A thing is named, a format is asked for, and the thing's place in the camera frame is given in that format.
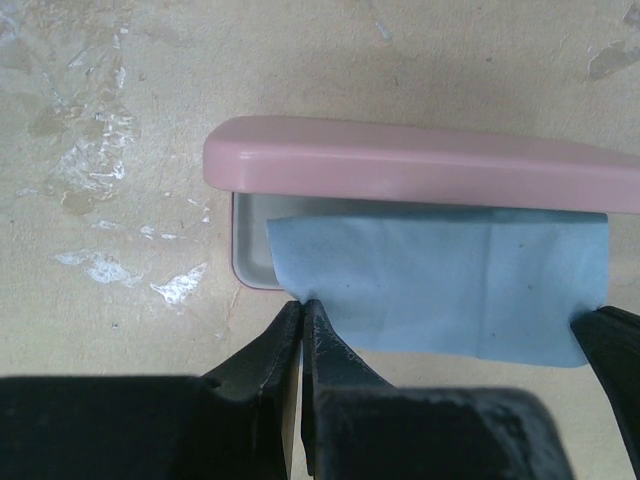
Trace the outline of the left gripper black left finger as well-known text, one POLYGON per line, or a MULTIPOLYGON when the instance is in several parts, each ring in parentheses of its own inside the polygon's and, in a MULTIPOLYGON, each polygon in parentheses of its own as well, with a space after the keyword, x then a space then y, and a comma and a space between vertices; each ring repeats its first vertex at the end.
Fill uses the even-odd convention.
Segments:
POLYGON ((215 476, 291 475, 301 348, 301 304, 287 302, 266 330, 203 378, 212 386, 215 476))

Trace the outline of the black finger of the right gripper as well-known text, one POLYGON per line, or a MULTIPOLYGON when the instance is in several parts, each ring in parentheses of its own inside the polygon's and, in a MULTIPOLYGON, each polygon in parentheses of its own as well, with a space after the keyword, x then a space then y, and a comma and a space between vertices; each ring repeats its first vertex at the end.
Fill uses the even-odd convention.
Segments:
POLYGON ((571 330, 604 389, 632 467, 639 468, 639 316, 605 306, 571 322, 571 330))

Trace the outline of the pink glasses case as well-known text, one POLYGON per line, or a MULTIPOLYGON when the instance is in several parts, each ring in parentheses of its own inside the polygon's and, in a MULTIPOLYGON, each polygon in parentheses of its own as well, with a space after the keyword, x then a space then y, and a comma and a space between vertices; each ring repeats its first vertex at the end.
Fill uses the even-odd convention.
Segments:
POLYGON ((635 214, 639 160, 552 139, 303 117, 241 116, 203 147, 203 177, 231 195, 230 264, 275 290, 266 224, 402 204, 635 214))

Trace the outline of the blue cleaning cloth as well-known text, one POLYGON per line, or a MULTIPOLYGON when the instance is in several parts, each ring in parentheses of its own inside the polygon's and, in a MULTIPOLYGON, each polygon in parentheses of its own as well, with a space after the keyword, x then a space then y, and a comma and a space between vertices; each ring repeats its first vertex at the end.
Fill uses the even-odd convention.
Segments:
POLYGON ((603 214, 473 209, 267 225, 274 271, 349 344, 573 368, 571 322, 605 303, 603 214))

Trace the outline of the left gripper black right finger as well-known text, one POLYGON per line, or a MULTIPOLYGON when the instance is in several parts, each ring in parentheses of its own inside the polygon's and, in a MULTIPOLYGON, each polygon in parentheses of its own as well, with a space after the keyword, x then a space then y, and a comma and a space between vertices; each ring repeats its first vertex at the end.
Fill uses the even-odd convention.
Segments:
POLYGON ((336 333, 320 300, 304 305, 301 438, 308 474, 316 478, 315 394, 323 387, 389 387, 336 333))

